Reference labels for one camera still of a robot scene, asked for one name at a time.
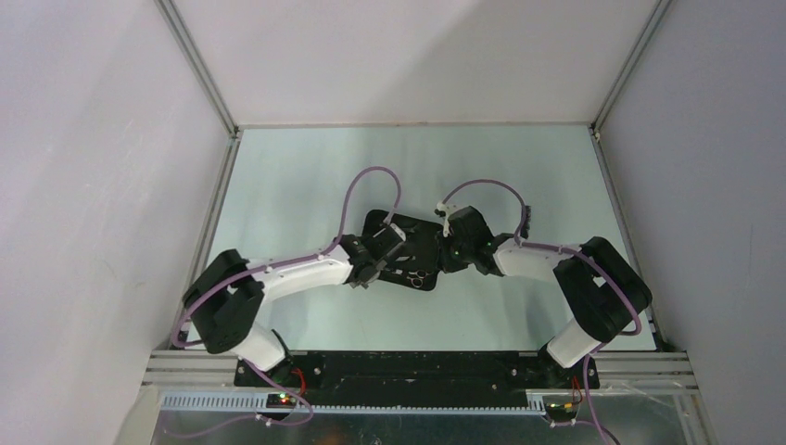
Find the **black zip tool case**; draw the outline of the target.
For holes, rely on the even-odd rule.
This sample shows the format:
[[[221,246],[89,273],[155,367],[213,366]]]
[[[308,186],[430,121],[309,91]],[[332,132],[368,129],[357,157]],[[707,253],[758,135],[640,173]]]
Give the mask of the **black zip tool case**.
[[[395,282],[395,278],[392,276],[394,270],[424,270],[430,273],[424,287],[413,289],[424,292],[434,290],[437,287],[437,277],[440,271],[437,235],[441,233],[442,226],[437,222],[402,214],[394,214],[391,222],[405,232],[406,242],[396,252],[394,260],[380,273],[378,279],[401,286]]]

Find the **silver cutting scissors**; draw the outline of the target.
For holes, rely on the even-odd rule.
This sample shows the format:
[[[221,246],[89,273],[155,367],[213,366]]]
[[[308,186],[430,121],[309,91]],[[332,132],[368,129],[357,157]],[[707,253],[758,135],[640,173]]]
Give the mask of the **silver cutting scissors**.
[[[423,288],[429,275],[430,273],[424,270],[404,271],[396,269],[392,273],[397,284],[415,289]]]

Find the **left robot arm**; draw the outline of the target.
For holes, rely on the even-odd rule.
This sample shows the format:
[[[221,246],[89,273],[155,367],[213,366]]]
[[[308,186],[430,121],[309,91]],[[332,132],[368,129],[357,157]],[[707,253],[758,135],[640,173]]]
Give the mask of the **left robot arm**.
[[[266,303],[321,286],[367,287],[397,258],[406,235],[384,223],[368,235],[342,235],[322,252],[253,265],[238,251],[224,251],[186,290],[184,318],[210,354],[231,352],[257,369],[271,386],[293,374],[285,342],[259,324]]]

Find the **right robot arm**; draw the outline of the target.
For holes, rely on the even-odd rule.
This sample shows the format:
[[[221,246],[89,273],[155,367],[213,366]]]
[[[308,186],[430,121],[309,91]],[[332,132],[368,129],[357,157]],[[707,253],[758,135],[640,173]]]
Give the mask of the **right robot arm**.
[[[641,277],[605,238],[579,245],[527,241],[520,233],[492,234],[482,214],[471,206],[440,203],[440,267],[454,273],[474,266],[483,275],[525,277],[555,283],[572,313],[567,325],[539,351],[539,375],[561,388],[576,373],[576,363],[616,337],[641,333],[640,318],[652,301]]]

